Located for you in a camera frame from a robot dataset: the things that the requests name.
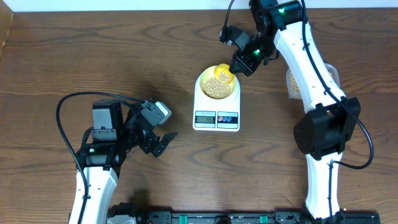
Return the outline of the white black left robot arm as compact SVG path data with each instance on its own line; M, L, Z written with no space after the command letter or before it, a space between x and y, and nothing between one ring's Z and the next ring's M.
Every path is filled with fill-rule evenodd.
M160 138L153 132L171 115L162 102L127 104L129 111L123 118L125 104L113 99L93 103L93 127L85 132L76 154L82 171L76 175L70 223L107 223L114 219L114 215L108 215L108 208L127 153L139 147L145 154L159 157L177 136L168 133Z

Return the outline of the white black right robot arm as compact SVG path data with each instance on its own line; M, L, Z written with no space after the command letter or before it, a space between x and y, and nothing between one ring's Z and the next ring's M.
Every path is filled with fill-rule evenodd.
M348 99L330 76L313 40L303 1L250 1L257 34L248 36L224 25L220 41L237 46L231 73L252 75L260 64L283 56L300 90L305 116L294 126L294 139L308 165L305 207L312 223L341 217L337 199L338 168L361 107Z

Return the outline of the yellow plastic measuring scoop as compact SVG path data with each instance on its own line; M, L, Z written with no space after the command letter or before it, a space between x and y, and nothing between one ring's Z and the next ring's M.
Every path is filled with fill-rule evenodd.
M215 78L224 84L230 84L234 80L234 75L229 71L230 66L222 63L215 67L214 75Z

